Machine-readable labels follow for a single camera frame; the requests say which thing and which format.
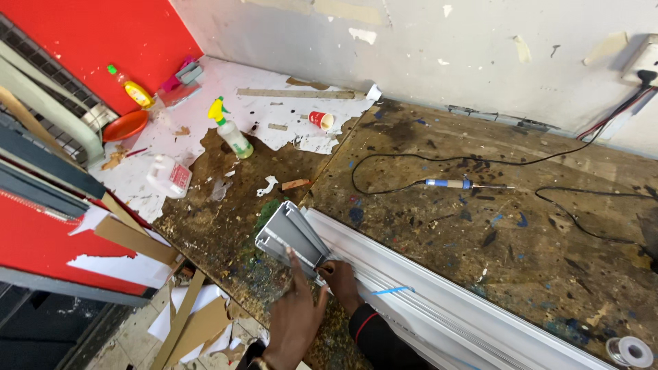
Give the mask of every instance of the orange bowl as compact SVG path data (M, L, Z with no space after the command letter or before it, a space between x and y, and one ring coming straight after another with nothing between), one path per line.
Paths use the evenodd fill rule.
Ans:
M147 111L128 113L107 125L105 131L103 131L103 142L117 142L127 139L142 131L148 122L149 113Z

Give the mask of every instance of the hand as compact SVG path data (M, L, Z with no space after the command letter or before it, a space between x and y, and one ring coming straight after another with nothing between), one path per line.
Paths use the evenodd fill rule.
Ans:
M263 359L274 370L295 370L318 332L324 309L327 306L327 287L320 289L318 304L313 305L313 295L294 252L289 251L292 265L290 289L272 306L270 345L263 352Z
M329 288L350 317L357 308L366 303L357 291L357 280L349 263L327 261L317 267L316 271L329 284Z

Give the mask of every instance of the yellow spray nozzle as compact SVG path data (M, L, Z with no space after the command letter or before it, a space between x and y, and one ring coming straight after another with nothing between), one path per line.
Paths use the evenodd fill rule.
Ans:
M229 111L226 110L224 107L224 97L220 96L215 101L213 104L210 106L210 109L208 110L208 118L214 119L217 121L217 124L220 126L226 123L226 118L224 118L224 113L230 113Z

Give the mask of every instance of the electrical outlet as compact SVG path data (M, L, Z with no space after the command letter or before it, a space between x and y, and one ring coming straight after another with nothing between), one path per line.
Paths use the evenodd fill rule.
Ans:
M658 72L658 34L649 34L642 42L640 48L626 65L622 79L641 84L642 80L638 77L638 71L643 69ZM658 86L658 78L652 81L651 85Z

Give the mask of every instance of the green paint stain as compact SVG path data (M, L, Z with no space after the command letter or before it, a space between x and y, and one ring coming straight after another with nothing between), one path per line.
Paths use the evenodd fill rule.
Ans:
M274 212L276 212L276 209L279 208L279 205L281 205L279 199L273 199L265 203L263 208L261 208L261 215L258 216L258 221L256 221L254 228L256 230L262 229L263 226L267 224L267 221L270 220L270 217L274 214Z

